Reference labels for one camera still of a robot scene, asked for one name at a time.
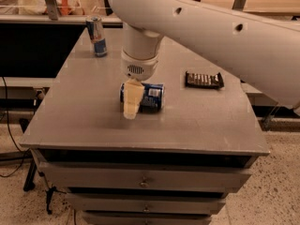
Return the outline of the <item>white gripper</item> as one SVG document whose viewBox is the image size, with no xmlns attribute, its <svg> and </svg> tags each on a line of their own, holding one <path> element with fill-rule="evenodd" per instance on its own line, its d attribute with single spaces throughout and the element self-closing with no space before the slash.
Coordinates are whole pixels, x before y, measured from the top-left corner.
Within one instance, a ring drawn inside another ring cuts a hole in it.
<svg viewBox="0 0 300 225">
<path fill-rule="evenodd" d="M 143 99 L 144 86 L 139 81 L 151 78 L 158 65 L 158 54 L 147 59 L 138 59 L 121 51 L 121 71 L 129 78 L 124 84 L 124 116 L 134 119 Z"/>
</svg>

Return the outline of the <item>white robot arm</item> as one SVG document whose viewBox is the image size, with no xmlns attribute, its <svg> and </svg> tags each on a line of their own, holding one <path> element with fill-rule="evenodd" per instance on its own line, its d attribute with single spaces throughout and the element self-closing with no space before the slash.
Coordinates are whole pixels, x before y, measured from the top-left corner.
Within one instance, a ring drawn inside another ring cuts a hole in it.
<svg viewBox="0 0 300 225">
<path fill-rule="evenodd" d="M 191 0 L 109 0 L 124 22 L 122 70 L 140 81 L 168 37 L 300 113 L 300 28 Z"/>
</svg>

